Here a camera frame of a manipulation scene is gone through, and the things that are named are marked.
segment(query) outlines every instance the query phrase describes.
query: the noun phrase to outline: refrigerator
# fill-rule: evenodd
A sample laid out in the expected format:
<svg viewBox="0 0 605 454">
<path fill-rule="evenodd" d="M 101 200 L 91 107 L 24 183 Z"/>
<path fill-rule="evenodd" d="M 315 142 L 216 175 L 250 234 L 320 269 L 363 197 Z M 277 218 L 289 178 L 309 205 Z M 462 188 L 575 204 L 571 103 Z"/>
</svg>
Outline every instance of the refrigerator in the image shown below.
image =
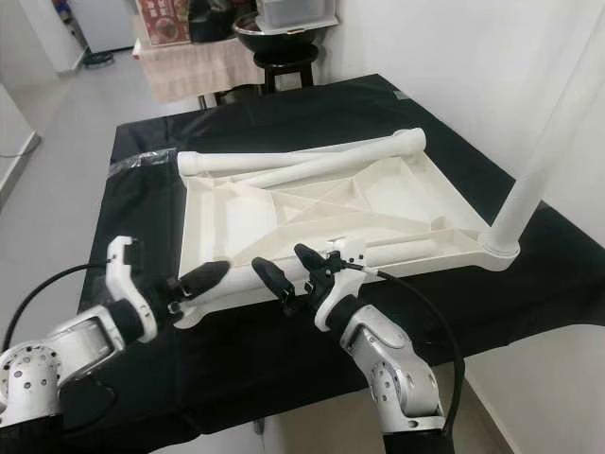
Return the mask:
<svg viewBox="0 0 605 454">
<path fill-rule="evenodd" d="M 134 46 L 133 0 L 69 0 L 69 6 L 92 52 Z"/>
</svg>

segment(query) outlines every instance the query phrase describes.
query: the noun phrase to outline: bowl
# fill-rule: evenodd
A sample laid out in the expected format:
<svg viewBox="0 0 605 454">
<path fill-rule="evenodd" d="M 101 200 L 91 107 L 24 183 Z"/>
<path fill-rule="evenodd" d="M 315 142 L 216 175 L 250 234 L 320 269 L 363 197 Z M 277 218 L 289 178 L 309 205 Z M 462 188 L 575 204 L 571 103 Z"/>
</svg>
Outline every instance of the bowl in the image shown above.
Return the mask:
<svg viewBox="0 0 605 454">
<path fill-rule="evenodd" d="M 251 12 L 239 17 L 233 23 L 233 31 L 239 41 L 254 53 L 282 53 L 302 45 L 311 44 L 317 36 L 318 29 L 299 28 L 267 35 L 256 24 L 257 12 Z"/>
</svg>

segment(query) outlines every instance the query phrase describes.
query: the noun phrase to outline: plastic wrap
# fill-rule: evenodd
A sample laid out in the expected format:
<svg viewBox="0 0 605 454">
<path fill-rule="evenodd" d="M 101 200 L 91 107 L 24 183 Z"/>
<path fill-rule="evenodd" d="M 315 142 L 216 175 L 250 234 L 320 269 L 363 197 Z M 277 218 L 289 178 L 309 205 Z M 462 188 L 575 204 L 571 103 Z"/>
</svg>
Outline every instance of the plastic wrap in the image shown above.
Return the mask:
<svg viewBox="0 0 605 454">
<path fill-rule="evenodd" d="M 135 154 L 129 158 L 125 158 L 117 163 L 110 165 L 110 170 L 107 174 L 108 180 L 124 170 L 141 166 L 159 166 L 166 164 L 170 160 L 176 159 L 177 149 L 166 148 L 157 151 L 148 151 L 145 153 Z"/>
</svg>

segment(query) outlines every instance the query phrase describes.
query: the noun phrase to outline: white tube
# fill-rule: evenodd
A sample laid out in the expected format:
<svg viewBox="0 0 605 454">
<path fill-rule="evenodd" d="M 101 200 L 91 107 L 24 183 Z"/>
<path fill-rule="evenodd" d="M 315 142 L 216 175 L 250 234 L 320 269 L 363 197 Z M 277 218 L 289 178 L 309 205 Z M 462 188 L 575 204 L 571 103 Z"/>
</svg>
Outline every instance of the white tube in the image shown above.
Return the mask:
<svg viewBox="0 0 605 454">
<path fill-rule="evenodd" d="M 183 177 L 194 177 L 203 172 L 239 172 L 294 166 L 325 155 L 322 152 L 201 154 L 182 151 L 177 155 L 177 163 Z"/>
<path fill-rule="evenodd" d="M 519 237 L 542 199 L 546 185 L 590 112 L 605 79 L 605 7 L 601 10 L 578 64 L 542 132 L 527 169 L 505 200 L 492 228 L 481 238 L 492 255 L 519 253 Z"/>
<path fill-rule="evenodd" d="M 437 243 L 432 239 L 376 246 L 366 251 L 367 264 L 369 267 L 383 267 L 427 257 L 434 254 L 436 250 Z M 292 282 L 302 281 L 309 274 L 297 257 L 276 260 L 275 265 L 281 268 L 285 273 L 285 277 Z M 254 272 L 251 265 L 233 267 L 223 280 L 220 281 L 220 284 L 204 293 L 202 302 L 213 301 L 221 296 L 254 290 L 263 286 L 263 282 L 256 272 Z M 199 304 L 199 301 L 192 303 L 192 306 L 195 306 Z"/>
<path fill-rule="evenodd" d="M 260 188 L 271 187 L 276 184 L 294 182 L 314 175 L 329 173 L 357 163 L 414 154 L 423 151 L 425 147 L 426 136 L 422 129 L 397 131 L 391 137 L 306 163 L 279 168 L 242 180 L 241 183 Z"/>
</svg>

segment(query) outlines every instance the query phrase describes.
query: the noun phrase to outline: black fabric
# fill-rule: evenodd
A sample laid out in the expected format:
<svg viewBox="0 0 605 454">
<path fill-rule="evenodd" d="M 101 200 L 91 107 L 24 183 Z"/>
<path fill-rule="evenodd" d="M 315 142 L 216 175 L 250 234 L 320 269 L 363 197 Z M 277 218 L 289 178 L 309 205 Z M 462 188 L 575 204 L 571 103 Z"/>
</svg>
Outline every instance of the black fabric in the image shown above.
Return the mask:
<svg viewBox="0 0 605 454">
<path fill-rule="evenodd" d="M 492 221 L 511 187 L 510 176 L 421 106 L 399 100 L 393 90 L 379 76 L 369 76 L 130 123 L 117 129 L 112 161 L 172 147 L 277 152 L 421 127 L 430 158 Z M 146 275 L 175 274 L 184 200 L 174 159 L 113 175 L 91 260 L 104 259 L 114 236 L 130 235 L 145 243 Z M 410 278 L 443 311 L 465 355 L 571 323 L 605 321 L 605 252 L 592 239 L 542 205 L 521 246 L 507 271 L 469 267 Z M 89 272 L 80 309 L 94 303 L 96 277 Z M 431 364 L 450 359 L 441 331 L 411 295 L 375 283 L 364 286 L 360 298 L 400 323 Z M 72 440 L 89 453 L 93 447 L 98 452 L 149 452 L 366 386 L 329 335 L 320 333 L 310 318 L 287 318 L 278 302 L 213 313 L 187 331 L 170 328 L 149 344 L 133 346 L 97 375 L 119 398 L 95 430 Z M 70 393 L 79 391 L 82 397 L 65 396 L 66 416 L 80 415 L 87 410 L 86 390 L 71 388 Z"/>
<path fill-rule="evenodd" d="M 454 440 L 441 430 L 391 433 L 383 441 L 387 454 L 455 454 Z"/>
<path fill-rule="evenodd" d="M 209 43 L 233 35 L 235 6 L 230 0 L 190 0 L 189 35 L 192 43 Z"/>
<path fill-rule="evenodd" d="M 60 416 L 0 428 L 0 454 L 56 454 L 62 451 Z"/>
</svg>

